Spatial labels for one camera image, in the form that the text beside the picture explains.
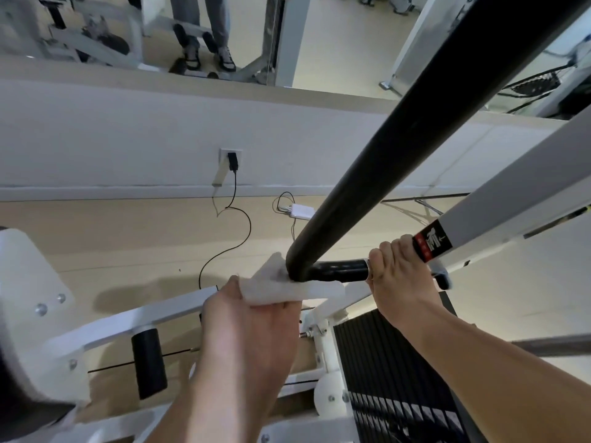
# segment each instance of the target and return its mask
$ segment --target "power cord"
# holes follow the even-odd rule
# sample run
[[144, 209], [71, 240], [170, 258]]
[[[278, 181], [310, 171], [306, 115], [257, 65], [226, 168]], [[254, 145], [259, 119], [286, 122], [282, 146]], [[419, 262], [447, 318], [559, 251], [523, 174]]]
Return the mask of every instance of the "power cord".
[[[277, 214], [283, 214], [286, 216], [289, 216], [291, 213], [291, 206], [288, 207], [281, 207], [279, 205], [279, 202], [281, 202], [281, 198], [285, 196], [285, 194], [289, 194], [291, 196], [291, 201], [292, 204], [296, 203], [296, 200], [294, 198], [294, 195], [292, 193], [290, 193], [289, 191], [284, 191], [283, 193], [281, 193], [279, 195], [279, 197], [273, 199], [273, 201], [271, 202], [271, 208], [273, 209], [273, 211]], [[296, 240], [296, 221], [297, 221], [297, 217], [294, 217], [294, 221], [291, 225], [291, 238], [295, 241]]]
[[236, 198], [236, 186], [238, 185], [238, 182], [236, 180], [236, 172], [238, 171], [238, 160], [236, 158], [236, 154], [234, 152], [228, 153], [228, 160], [230, 162], [230, 169], [234, 172], [234, 194], [233, 194], [232, 200], [230, 201], [230, 203], [228, 204], [228, 206], [226, 208], [224, 208], [222, 211], [220, 211], [216, 217], [219, 217], [219, 215], [222, 214], [226, 210], [238, 210], [238, 211], [243, 212], [244, 215], [248, 219], [248, 235], [247, 235], [246, 238], [244, 238], [244, 241], [242, 241], [239, 245], [234, 245], [234, 247], [230, 247], [229, 249], [226, 249], [223, 252], [220, 252], [217, 255], [212, 256], [203, 265], [203, 267], [201, 268], [201, 272], [199, 272], [199, 280], [198, 280], [199, 289], [201, 289], [201, 275], [203, 274], [203, 269], [205, 269], [205, 266], [207, 266], [212, 260], [214, 260], [215, 258], [217, 258], [218, 256], [220, 256], [221, 254], [226, 253], [226, 252], [229, 252], [230, 250], [237, 249], [238, 247], [240, 247], [241, 245], [243, 245], [248, 240], [248, 238], [250, 238], [251, 232], [252, 232], [252, 222], [251, 222], [251, 218], [248, 215], [248, 213], [246, 211], [244, 211], [244, 210], [241, 210], [240, 208], [237, 208], [237, 207], [233, 207], [232, 206], [232, 204], [234, 203], [234, 199]]

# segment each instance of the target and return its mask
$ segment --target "shoe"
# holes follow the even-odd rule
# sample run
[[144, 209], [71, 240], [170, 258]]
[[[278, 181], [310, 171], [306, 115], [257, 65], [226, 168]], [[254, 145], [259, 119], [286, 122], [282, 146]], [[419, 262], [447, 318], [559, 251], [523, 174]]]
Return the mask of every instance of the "shoe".
[[227, 46], [223, 48], [218, 48], [218, 59], [219, 66], [222, 70], [227, 71], [228, 73], [233, 73], [234, 71], [236, 71], [236, 64], [232, 60], [230, 50]]
[[189, 44], [184, 49], [185, 63], [187, 64], [187, 70], [197, 71], [201, 68], [201, 61], [199, 60], [199, 47], [194, 44]]

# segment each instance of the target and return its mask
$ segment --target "hand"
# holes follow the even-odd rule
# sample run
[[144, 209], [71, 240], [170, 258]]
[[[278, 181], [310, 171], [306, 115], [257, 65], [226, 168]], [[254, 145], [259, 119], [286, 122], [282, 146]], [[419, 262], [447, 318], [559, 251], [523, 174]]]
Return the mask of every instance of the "hand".
[[296, 357], [300, 310], [301, 302], [247, 305], [237, 276], [203, 305], [200, 365], [240, 381], [250, 441], [258, 437]]
[[443, 307], [431, 271], [412, 247], [412, 236], [405, 234], [391, 243], [382, 242], [369, 253], [372, 279], [369, 287], [379, 311], [401, 331], [412, 324], [421, 305]]

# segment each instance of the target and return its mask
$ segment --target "person's legs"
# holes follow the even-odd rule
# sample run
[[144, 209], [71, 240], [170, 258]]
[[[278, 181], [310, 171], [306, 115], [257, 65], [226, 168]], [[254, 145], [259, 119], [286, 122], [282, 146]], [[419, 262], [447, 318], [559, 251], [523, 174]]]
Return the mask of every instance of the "person's legs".
[[[173, 8], [173, 18], [181, 22], [199, 26], [199, 2], [197, 0], [170, 0]], [[197, 70], [201, 66], [199, 61], [199, 40], [195, 36], [188, 36], [189, 44], [183, 50], [187, 67]]]
[[236, 65], [227, 47], [230, 39], [230, 10], [227, 0], [205, 0], [205, 6], [211, 22], [213, 39], [218, 46], [219, 65], [225, 71], [236, 71]]

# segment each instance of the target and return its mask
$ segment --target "baseboard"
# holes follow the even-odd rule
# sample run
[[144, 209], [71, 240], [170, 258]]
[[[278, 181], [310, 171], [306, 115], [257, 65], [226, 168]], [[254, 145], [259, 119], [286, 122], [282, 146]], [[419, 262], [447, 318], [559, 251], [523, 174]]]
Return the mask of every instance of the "baseboard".
[[[238, 186], [236, 195], [276, 196], [283, 191], [293, 195], [327, 195], [332, 186]], [[182, 197], [231, 197], [233, 186], [6, 186], [0, 187], [0, 201], [149, 199]], [[465, 193], [465, 187], [399, 186], [387, 197], [413, 197], [429, 194]]]

